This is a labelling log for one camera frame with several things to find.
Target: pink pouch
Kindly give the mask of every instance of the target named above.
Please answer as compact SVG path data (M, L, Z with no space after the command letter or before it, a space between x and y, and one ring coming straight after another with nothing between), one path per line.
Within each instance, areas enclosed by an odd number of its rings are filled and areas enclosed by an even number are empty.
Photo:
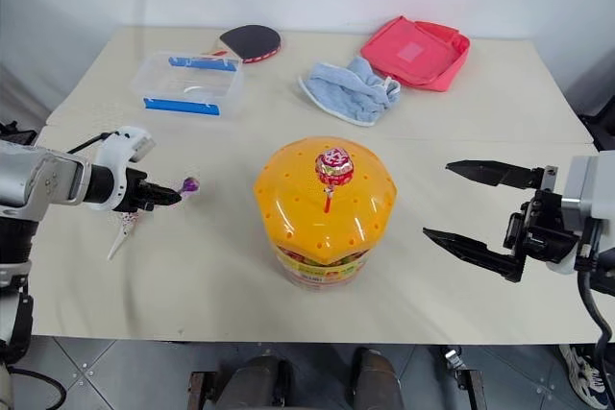
M399 16L363 45L361 55L401 84L446 91L469 49L470 40L457 29Z

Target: lollipop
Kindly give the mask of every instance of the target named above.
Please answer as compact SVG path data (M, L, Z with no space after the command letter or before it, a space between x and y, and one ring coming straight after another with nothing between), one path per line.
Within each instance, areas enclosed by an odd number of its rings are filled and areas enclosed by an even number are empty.
M336 186L348 184L353 178L355 166L348 153L342 148L332 148L316 158L316 174L320 182L326 185L325 213L331 209L331 200Z

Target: blue towel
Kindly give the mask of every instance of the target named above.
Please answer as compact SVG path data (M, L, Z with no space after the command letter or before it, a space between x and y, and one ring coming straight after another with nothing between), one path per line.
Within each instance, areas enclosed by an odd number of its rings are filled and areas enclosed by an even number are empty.
M400 99L400 84L381 79L369 62L356 57L347 68L317 63L299 85L322 110L347 122L371 127Z

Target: orange plastic container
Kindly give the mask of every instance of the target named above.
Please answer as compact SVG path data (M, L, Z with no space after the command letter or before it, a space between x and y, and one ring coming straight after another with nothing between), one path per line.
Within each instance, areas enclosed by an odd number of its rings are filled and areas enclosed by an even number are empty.
M446 91L469 49L470 39L457 29L399 16L368 40L361 55L404 85Z
M374 153L325 136L281 148L263 167L254 192L286 274L316 290L357 276L386 230L397 195Z

